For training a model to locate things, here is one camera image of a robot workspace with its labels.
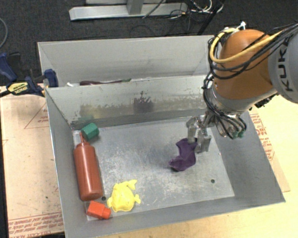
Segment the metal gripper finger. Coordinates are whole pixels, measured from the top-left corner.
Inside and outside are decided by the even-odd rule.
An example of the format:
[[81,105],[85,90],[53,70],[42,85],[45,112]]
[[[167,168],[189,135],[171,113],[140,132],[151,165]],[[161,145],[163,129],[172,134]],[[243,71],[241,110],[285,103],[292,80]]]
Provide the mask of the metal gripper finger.
[[208,133],[208,129],[200,129],[197,133],[196,152],[208,152],[212,136]]
[[191,125],[187,129],[188,129],[188,131],[187,131],[187,140],[188,140],[188,143],[189,144],[195,143],[196,142],[196,140],[195,140],[195,134],[196,134],[197,127],[194,126],[194,125]]

